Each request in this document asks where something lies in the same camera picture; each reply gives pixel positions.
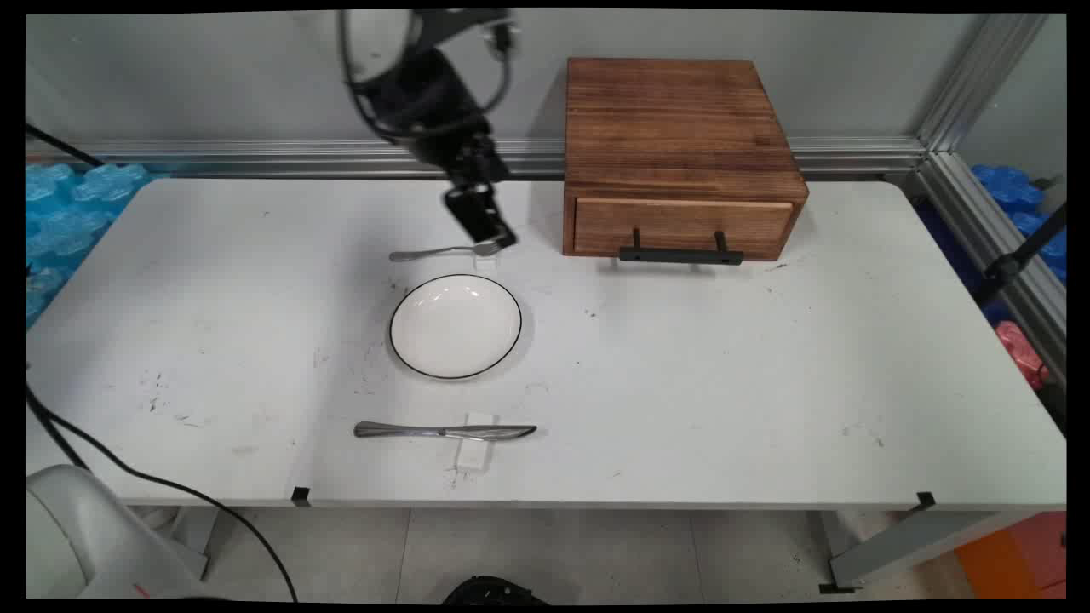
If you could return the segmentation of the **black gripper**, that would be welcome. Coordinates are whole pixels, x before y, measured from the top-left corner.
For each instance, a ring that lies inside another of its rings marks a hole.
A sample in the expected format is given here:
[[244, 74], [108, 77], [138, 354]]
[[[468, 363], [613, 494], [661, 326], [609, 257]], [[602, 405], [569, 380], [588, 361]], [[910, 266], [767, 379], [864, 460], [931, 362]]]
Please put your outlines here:
[[405, 60], [375, 85], [375, 119], [386, 137], [411, 152], [417, 163], [439, 168], [458, 189], [444, 193], [444, 205], [474, 241], [497, 249], [518, 243], [502, 218], [494, 183], [510, 177], [493, 141], [487, 115], [502, 101], [513, 67], [499, 59], [501, 82], [480, 105], [447, 55], [436, 48]]

